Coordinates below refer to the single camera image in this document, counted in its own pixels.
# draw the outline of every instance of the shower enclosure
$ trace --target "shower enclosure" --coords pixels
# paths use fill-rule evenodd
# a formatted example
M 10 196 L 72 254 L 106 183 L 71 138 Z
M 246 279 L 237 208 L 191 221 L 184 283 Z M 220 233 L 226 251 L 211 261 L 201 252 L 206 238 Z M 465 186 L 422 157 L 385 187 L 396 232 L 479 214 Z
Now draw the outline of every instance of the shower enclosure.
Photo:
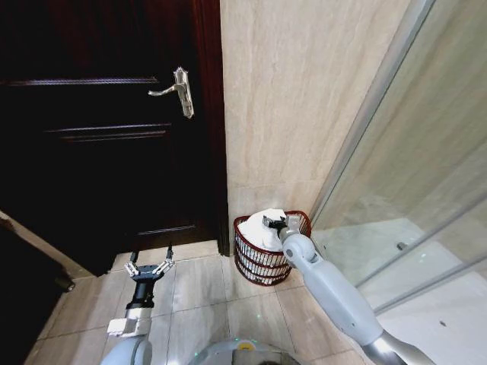
M 441 364 L 487 363 L 486 18 L 412 1 L 313 219 L 386 330 Z

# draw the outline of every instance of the door handle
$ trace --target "door handle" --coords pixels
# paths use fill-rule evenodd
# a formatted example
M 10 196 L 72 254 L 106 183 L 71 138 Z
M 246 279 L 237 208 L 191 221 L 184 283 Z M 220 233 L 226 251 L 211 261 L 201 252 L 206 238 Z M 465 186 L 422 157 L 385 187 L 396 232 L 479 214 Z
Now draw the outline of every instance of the door handle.
M 191 119 L 195 111 L 193 109 L 193 99 L 191 99 L 191 90 L 189 89 L 188 71 L 184 71 L 182 67 L 178 67 L 174 72 L 175 84 L 162 91 L 150 90 L 148 94 L 152 97 L 161 97 L 173 91 L 177 91 L 177 94 L 181 100 L 181 106 L 183 108 L 183 114 L 187 119 Z

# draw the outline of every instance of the red wire basket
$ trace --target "red wire basket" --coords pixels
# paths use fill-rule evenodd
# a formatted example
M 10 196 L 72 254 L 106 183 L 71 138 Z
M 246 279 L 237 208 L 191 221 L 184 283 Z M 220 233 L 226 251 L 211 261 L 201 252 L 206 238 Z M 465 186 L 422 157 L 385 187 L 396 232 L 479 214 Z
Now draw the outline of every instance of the red wire basket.
M 285 213 L 286 215 L 297 215 L 300 221 L 299 231 L 308 237 L 311 235 L 310 218 L 303 211 L 286 211 Z M 238 217 L 234 221 L 235 265 L 238 271 L 254 284 L 265 287 L 276 285 L 288 277 L 291 266 L 282 252 L 261 249 L 244 238 L 238 225 L 249 217 L 249 215 Z

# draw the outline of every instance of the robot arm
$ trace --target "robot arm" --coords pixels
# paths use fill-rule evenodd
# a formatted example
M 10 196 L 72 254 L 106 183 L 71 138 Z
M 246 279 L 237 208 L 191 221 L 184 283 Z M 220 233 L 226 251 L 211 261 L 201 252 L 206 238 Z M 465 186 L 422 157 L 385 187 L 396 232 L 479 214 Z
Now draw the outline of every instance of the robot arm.
M 107 333 L 125 338 L 102 360 L 101 365 L 149 365 L 152 345 L 148 340 L 151 331 L 151 311 L 154 307 L 154 284 L 173 266 L 173 250 L 169 246 L 166 259 L 159 265 L 138 267 L 138 253 L 134 252 L 125 264 L 130 278 L 136 282 L 132 301 L 127 304 L 125 318 L 112 319 Z
M 333 324 L 353 338 L 380 365 L 434 364 L 418 348 L 386 332 L 360 292 L 331 262 L 315 250 L 313 242 L 286 221 L 263 223 L 278 230 L 286 259 L 303 275 L 304 283 Z

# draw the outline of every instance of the tiled floor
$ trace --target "tiled floor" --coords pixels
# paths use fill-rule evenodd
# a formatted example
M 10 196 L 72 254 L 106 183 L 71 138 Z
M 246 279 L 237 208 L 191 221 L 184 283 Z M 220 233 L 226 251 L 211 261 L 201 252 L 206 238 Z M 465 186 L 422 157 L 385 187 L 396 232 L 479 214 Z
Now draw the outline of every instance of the tiled floor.
M 141 252 L 139 265 L 157 263 L 166 249 Z M 119 341 L 108 322 L 123 316 L 134 284 L 117 256 L 101 278 L 77 281 L 64 294 L 26 364 L 98 364 Z M 156 284 L 149 336 L 152 364 L 184 365 L 208 344 L 252 338 L 293 351 L 314 365 L 364 364 L 349 340 L 323 314 L 298 272 L 276 287 L 244 279 L 215 241 L 174 247 L 175 268 Z

